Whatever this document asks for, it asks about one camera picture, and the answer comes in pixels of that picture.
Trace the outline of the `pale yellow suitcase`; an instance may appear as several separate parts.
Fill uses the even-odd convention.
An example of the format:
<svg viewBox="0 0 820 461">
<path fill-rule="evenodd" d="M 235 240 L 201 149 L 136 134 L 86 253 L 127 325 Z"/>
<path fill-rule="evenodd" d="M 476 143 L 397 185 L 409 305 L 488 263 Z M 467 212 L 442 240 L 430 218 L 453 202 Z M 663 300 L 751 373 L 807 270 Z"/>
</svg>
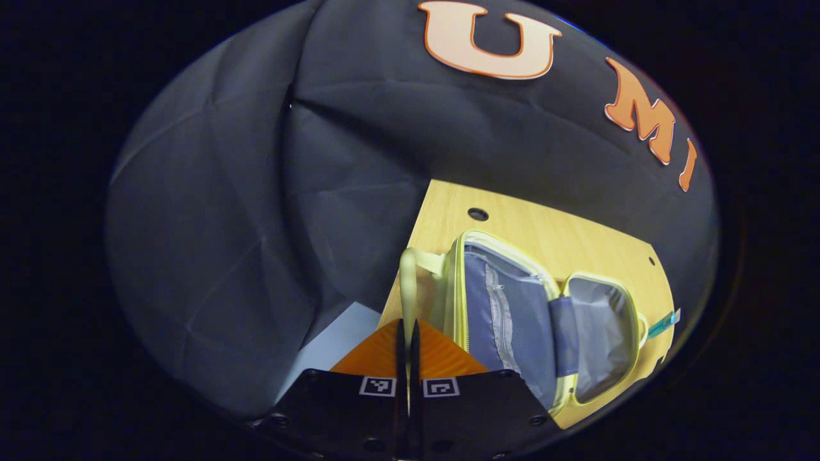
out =
<svg viewBox="0 0 820 461">
<path fill-rule="evenodd" d="M 648 338 L 620 281 L 574 272 L 559 285 L 533 257 L 480 230 L 443 254 L 405 249 L 398 279 L 402 317 L 436 327 L 490 371 L 515 371 L 551 416 L 612 391 Z"/>
</svg>

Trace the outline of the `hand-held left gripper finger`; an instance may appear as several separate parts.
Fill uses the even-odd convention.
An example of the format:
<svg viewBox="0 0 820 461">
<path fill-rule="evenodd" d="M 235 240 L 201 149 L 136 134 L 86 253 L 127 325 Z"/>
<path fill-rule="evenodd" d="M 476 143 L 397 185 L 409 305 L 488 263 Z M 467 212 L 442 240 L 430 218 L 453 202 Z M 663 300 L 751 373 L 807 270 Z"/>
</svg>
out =
<svg viewBox="0 0 820 461">
<path fill-rule="evenodd" d="M 518 461 L 560 435 L 518 373 L 489 371 L 436 328 L 414 324 L 412 461 Z"/>
<path fill-rule="evenodd" d="M 301 461 L 397 461 L 407 391 L 405 329 L 395 320 L 331 369 L 302 371 L 256 432 Z"/>
</svg>

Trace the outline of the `blue white cosmetic tube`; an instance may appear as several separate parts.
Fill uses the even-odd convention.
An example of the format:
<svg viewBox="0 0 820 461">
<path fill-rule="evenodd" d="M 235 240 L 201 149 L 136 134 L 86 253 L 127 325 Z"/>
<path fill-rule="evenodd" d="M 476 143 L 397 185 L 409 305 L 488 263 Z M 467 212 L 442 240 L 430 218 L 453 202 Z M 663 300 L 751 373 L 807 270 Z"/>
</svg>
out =
<svg viewBox="0 0 820 461">
<path fill-rule="evenodd" d="M 660 334 L 664 333 L 666 330 L 670 329 L 677 322 L 680 321 L 680 309 L 676 309 L 673 312 L 669 312 L 665 317 L 656 321 L 650 327 L 648 327 L 647 331 L 647 339 L 656 338 Z"/>
</svg>

